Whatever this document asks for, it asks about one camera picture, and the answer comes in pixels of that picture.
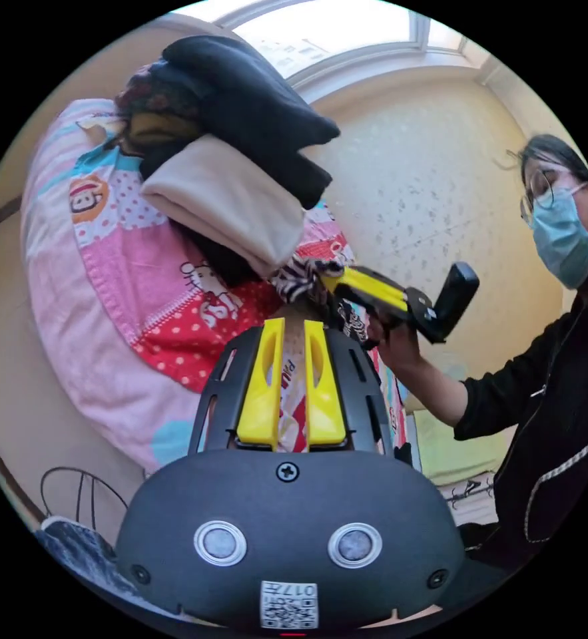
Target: green cushion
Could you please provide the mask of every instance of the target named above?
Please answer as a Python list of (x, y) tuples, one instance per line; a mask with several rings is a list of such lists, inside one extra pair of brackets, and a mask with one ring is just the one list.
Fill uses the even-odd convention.
[(416, 411), (414, 419), (422, 472), (436, 486), (494, 471), (507, 454), (509, 441), (502, 433), (456, 441), (453, 428), (438, 421), (430, 412)]

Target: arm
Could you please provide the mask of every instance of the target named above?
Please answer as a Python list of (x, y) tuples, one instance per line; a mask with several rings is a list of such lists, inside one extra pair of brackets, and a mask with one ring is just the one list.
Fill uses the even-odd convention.
[(427, 362), (418, 351), (416, 335), (407, 327), (393, 331), (379, 352), (400, 383), (434, 417), (455, 429), (456, 439), (483, 437), (520, 421), (529, 398), (544, 384), (559, 325), (564, 321), (561, 318), (547, 326), (525, 353), (508, 361), (502, 370), (464, 382), (451, 379)]

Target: black sweater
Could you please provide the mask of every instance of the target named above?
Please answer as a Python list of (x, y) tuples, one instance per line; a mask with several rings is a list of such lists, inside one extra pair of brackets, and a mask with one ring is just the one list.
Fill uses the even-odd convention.
[(505, 367), (464, 382), (458, 440), (518, 424), (494, 479), (498, 525), (463, 539), (470, 558), (518, 569), (575, 506), (588, 482), (588, 304), (547, 326)]

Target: screw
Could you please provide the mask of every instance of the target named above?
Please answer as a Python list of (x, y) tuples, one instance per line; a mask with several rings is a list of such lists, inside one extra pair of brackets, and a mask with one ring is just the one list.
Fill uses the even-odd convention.
[(435, 571), (428, 579), (427, 579), (427, 587), (431, 590), (435, 590), (444, 584), (449, 576), (449, 571), (444, 568), (441, 570)]
[(132, 566), (132, 574), (134, 575), (134, 579), (143, 586), (146, 586), (152, 580), (149, 572), (147, 572), (147, 570), (145, 570), (142, 566)]
[(292, 464), (291, 462), (284, 462), (278, 466), (276, 469), (276, 476), (284, 482), (294, 481), (298, 478), (300, 471), (298, 470), (298, 466), (296, 464)]

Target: light blue circle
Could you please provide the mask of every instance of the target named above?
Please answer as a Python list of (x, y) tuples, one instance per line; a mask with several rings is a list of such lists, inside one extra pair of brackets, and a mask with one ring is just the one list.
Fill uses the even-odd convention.
[(187, 455), (193, 428), (193, 421), (176, 420), (167, 422), (154, 433), (151, 448), (161, 466)]

